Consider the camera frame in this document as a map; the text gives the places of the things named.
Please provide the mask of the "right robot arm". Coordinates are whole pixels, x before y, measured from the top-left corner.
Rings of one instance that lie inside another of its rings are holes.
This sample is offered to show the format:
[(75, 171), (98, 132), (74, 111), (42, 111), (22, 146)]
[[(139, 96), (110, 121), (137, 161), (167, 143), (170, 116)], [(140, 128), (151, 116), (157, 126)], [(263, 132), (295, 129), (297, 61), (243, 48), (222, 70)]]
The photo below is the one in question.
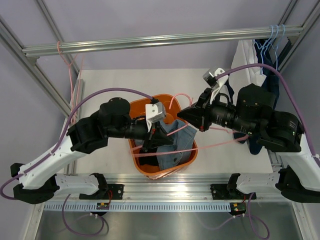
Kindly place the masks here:
[(276, 96), (255, 84), (240, 89), (236, 105), (220, 102), (220, 94), (210, 102), (207, 88), (198, 101), (177, 116), (205, 132), (212, 124), (257, 137), (257, 143), (277, 153), (287, 163), (273, 173), (233, 173), (227, 185), (232, 198), (262, 191), (280, 193), (298, 203), (319, 203), (320, 170), (307, 143), (298, 118), (273, 109)]

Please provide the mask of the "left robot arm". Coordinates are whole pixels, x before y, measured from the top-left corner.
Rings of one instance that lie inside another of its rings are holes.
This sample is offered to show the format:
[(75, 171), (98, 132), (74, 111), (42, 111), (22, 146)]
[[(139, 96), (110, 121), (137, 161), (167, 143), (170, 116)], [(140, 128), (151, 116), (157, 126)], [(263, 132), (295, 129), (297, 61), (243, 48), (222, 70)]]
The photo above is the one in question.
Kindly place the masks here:
[(161, 126), (164, 105), (153, 99), (145, 106), (145, 117), (131, 119), (130, 103), (115, 97), (100, 105), (91, 116), (72, 125), (56, 146), (28, 164), (14, 163), (11, 176), (19, 181), (13, 197), (28, 204), (44, 203), (57, 195), (78, 194), (81, 200), (102, 200), (112, 196), (101, 173), (88, 176), (59, 174), (66, 165), (108, 145), (109, 138), (138, 140), (143, 150), (172, 145), (173, 139)]

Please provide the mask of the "pink hanger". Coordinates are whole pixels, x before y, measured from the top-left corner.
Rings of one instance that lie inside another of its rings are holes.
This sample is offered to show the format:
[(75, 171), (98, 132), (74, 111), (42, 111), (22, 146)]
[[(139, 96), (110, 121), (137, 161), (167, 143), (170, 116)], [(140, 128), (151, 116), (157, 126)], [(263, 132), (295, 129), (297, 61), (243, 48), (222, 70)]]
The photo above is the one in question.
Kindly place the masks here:
[(84, 54), (81, 55), (81, 65), (79, 67), (77, 64), (77, 58), (79, 55), (78, 53), (74, 55), (71, 54), (70, 56), (64, 54), (60, 41), (56, 43), (56, 49), (68, 69), (68, 78), (70, 85), (70, 106), (71, 111), (73, 111), (76, 108), (76, 105), (80, 102), (82, 86), (84, 84), (82, 79)]
[(168, 136), (173, 136), (173, 145), (164, 145), (157, 148), (157, 150), (152, 153), (149, 150), (146, 153), (139, 153), (142, 150), (143, 143), (137, 144), (135, 140), (129, 140), (130, 151), (133, 158), (144, 158), (156, 156), (176, 155), (180, 159), (185, 159), (187, 153), (192, 153), (193, 151), (218, 147), (232, 142), (243, 142), (246, 141), (249, 136), (245, 135), (242, 137), (235, 138), (227, 142), (221, 142), (216, 144), (211, 144), (203, 147), (194, 147), (194, 138), (196, 132), (194, 128), (189, 126), (188, 123), (184, 123), (181, 120), (174, 119), (170, 124), (165, 124), (165, 126), (173, 127), (171, 131), (168, 132)]

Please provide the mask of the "black skirt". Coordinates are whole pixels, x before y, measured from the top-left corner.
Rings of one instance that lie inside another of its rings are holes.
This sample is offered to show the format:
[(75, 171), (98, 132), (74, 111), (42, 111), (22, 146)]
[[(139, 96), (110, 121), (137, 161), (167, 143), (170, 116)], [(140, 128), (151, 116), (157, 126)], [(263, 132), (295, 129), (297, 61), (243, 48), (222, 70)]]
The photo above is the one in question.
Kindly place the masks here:
[[(138, 147), (138, 146), (142, 146), (144, 144), (144, 141), (143, 140), (135, 140), (134, 143), (135, 143), (135, 146)], [(158, 151), (157, 147), (148, 148), (148, 149), (140, 148), (138, 150), (138, 153), (139, 154), (157, 153), (157, 151)], [(153, 156), (143, 156), (143, 157), (140, 156), (139, 157), (139, 164), (141, 166), (143, 166), (143, 165), (151, 165), (151, 166), (157, 166), (157, 167), (159, 166), (157, 156), (155, 156), (155, 155), (153, 155)]]

